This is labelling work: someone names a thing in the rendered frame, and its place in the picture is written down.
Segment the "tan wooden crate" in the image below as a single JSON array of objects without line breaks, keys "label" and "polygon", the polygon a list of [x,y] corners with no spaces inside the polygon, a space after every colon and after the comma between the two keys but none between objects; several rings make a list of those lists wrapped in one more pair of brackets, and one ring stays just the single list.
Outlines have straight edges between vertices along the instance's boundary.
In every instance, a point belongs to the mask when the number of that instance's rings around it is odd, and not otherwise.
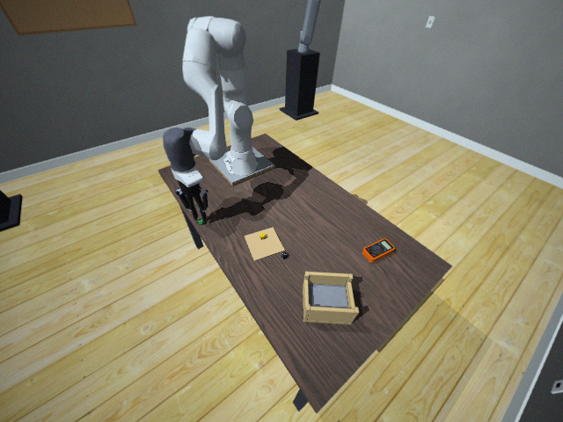
[{"label": "tan wooden crate", "polygon": [[315,273],[303,284],[303,321],[351,324],[359,313],[345,273]]}]

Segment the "tan flat mat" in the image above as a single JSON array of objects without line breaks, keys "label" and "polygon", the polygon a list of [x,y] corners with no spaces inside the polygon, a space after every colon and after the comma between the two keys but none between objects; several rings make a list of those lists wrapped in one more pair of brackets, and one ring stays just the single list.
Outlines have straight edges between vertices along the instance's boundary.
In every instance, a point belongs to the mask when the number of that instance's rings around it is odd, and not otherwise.
[{"label": "tan flat mat", "polygon": [[[265,234],[265,239],[260,239],[260,234]],[[276,253],[285,251],[274,228],[264,229],[245,236],[254,261]]]}]

